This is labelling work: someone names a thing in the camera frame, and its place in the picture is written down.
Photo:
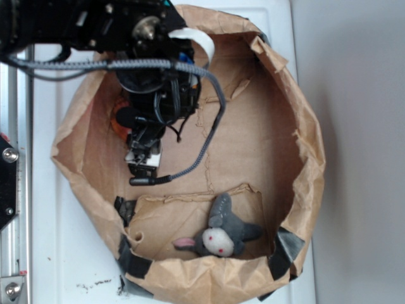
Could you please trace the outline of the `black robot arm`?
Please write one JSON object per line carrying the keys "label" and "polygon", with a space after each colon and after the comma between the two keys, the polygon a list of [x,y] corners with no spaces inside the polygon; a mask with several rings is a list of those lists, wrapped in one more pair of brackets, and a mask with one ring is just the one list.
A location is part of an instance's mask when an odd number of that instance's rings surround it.
{"label": "black robot arm", "polygon": [[130,183],[157,176],[166,129],[197,109],[186,22],[169,1],[2,1],[1,61],[36,76],[42,70],[115,73],[121,86],[112,123],[123,131]]}

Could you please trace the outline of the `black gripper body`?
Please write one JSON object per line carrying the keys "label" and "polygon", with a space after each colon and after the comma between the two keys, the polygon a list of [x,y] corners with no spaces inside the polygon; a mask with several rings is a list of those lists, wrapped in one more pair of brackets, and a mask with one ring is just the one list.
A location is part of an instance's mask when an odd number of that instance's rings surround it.
{"label": "black gripper body", "polygon": [[201,78],[173,67],[121,70],[116,73],[122,86],[121,96],[130,106],[116,114],[120,125],[131,129],[127,136],[125,161],[133,179],[155,179],[161,162],[162,138],[167,129],[180,136],[196,112]]}

